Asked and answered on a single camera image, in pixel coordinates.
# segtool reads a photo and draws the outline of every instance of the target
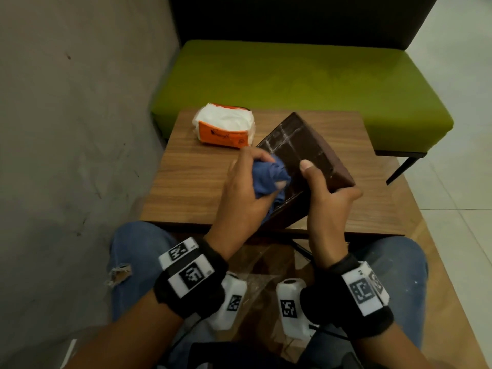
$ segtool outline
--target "black wristband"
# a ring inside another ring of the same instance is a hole
[[[204,239],[192,239],[198,244],[198,248],[194,248],[183,256],[180,255],[181,258],[163,270],[156,280],[153,290],[159,303],[167,304],[182,318],[187,318],[194,312],[197,312],[200,317],[206,318],[216,312],[224,303],[225,292],[221,283],[229,266]],[[182,242],[173,249],[179,246],[185,248]],[[212,270],[208,270],[205,274],[197,266],[197,260],[202,255],[205,255],[212,267]],[[176,285],[171,285],[171,278],[182,285],[184,291],[179,290],[181,296],[175,290]]]
[[[363,316],[342,275],[360,266],[353,254],[328,269],[316,269],[314,285],[304,288],[300,302],[309,321],[319,325],[333,323],[350,339],[376,336],[394,321],[388,306]]]

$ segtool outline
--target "blue jeans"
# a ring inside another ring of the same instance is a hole
[[[157,257],[176,245],[176,240],[163,229],[145,222],[122,225],[115,232],[111,244],[108,271],[122,264],[130,264],[132,276],[115,286],[112,294],[113,321],[128,310],[152,287],[162,271]],[[387,237],[375,241],[355,253],[367,261],[390,294],[390,307],[395,321],[415,344],[421,346],[425,316],[427,260],[424,252],[409,238]],[[175,337],[183,335],[196,321],[192,316],[185,321]],[[343,334],[329,325],[325,329]],[[169,356],[169,369],[186,369],[188,353],[194,342],[212,342],[214,332],[206,321],[200,322]],[[349,341],[323,333],[316,333],[299,359],[299,363],[329,369],[340,365],[341,358],[353,352]]]

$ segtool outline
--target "white tile floor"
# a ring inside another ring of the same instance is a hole
[[[492,366],[492,0],[438,0],[407,51],[455,127],[405,176]]]

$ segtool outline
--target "black metal leg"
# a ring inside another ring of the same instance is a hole
[[[386,180],[386,185],[390,185],[398,176],[400,176],[403,172],[413,166],[414,163],[419,159],[420,158],[415,158],[413,156],[408,157],[406,161],[404,161],[403,164],[398,167],[398,169],[390,176],[390,178]]]

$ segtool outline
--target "wiping cloth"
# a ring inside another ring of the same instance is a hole
[[[274,191],[277,191],[277,187],[275,186],[276,182],[279,181],[287,181],[287,186],[290,184],[290,176],[285,169],[285,165],[283,161],[281,161],[276,155],[273,155],[275,159],[275,163],[270,162],[261,162],[255,160],[253,162],[253,189],[256,195],[256,198],[263,197],[264,195],[272,194]],[[266,222],[274,207],[277,204],[284,203],[285,201],[285,188],[282,189],[277,197],[275,198],[274,203],[268,210],[267,216],[263,219],[262,223]]]

